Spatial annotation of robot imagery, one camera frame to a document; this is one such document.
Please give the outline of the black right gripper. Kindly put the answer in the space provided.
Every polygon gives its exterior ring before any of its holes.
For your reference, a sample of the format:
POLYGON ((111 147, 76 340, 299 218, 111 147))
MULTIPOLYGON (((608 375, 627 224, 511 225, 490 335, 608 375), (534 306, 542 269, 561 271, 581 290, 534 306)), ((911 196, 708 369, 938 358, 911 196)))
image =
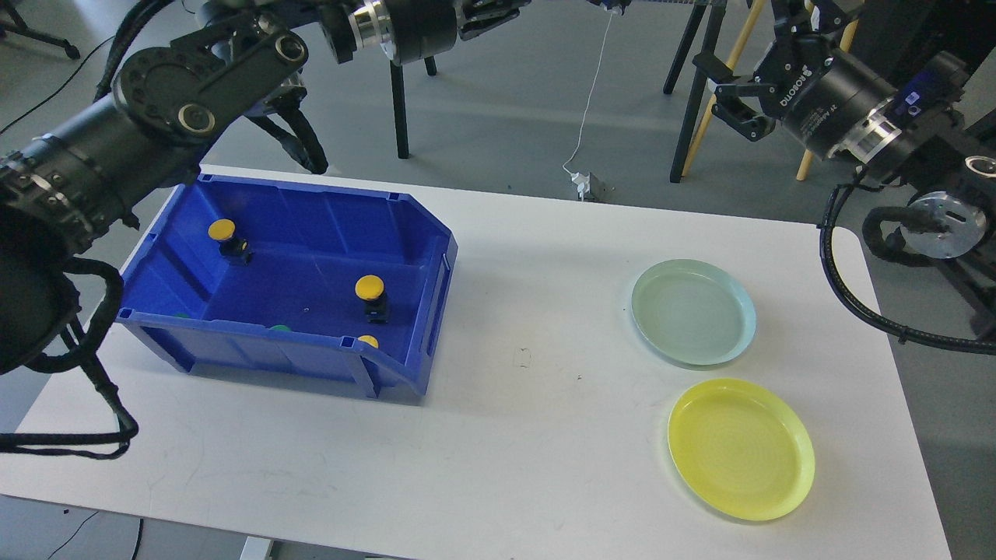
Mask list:
POLYGON ((840 49, 837 35, 857 20, 856 1, 812 4, 815 15, 804 1, 770 3, 774 40, 751 75, 734 75, 712 52, 693 64, 715 84, 715 116, 748 141, 782 124, 821 159, 849 152, 873 160, 900 138, 886 113, 896 89, 840 49))

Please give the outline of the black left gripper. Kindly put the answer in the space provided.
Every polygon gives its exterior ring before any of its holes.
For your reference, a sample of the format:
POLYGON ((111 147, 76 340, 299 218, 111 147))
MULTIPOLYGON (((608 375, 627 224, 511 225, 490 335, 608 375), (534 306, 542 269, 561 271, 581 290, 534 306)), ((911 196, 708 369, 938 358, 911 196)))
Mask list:
POLYGON ((449 51, 516 18, 528 1, 381 1, 377 42, 398 66, 449 51))

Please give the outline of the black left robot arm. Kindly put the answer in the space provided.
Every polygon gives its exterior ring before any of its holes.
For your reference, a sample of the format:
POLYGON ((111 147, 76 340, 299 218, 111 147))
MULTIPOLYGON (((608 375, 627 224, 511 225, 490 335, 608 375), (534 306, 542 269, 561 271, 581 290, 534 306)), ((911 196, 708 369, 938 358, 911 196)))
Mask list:
POLYGON ((308 47, 319 24, 338 63, 380 47, 395 67, 430 59, 518 17, 521 1, 207 1, 200 28, 128 53, 164 1, 139 1, 110 40, 95 100, 2 159, 2 372, 80 368, 117 429, 4 433, 9 454, 114 460, 139 425, 97 358, 124 296, 121 274, 84 258, 153 191, 189 184, 224 131, 248 118, 310 173, 328 162, 300 110, 308 47))

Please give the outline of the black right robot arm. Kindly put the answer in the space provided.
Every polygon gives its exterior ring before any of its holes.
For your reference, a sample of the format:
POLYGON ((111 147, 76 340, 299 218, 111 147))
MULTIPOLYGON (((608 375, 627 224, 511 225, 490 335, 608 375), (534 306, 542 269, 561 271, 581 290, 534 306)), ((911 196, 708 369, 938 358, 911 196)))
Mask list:
POLYGON ((783 125, 815 156, 848 155, 854 176, 837 185, 819 224, 819 259, 833 294, 861 322, 900 343, 994 354, 994 143, 965 127, 954 103, 968 79, 964 61, 936 54, 896 88, 840 45, 862 1, 772 1, 774 38, 749 75, 715 54, 693 61, 714 85, 712 113, 750 141, 783 125), (925 332, 890 320, 851 293, 833 257, 837 217, 857 189, 914 189, 905 205, 879 206, 861 236, 877 258, 935 268, 973 309, 974 339, 925 332))

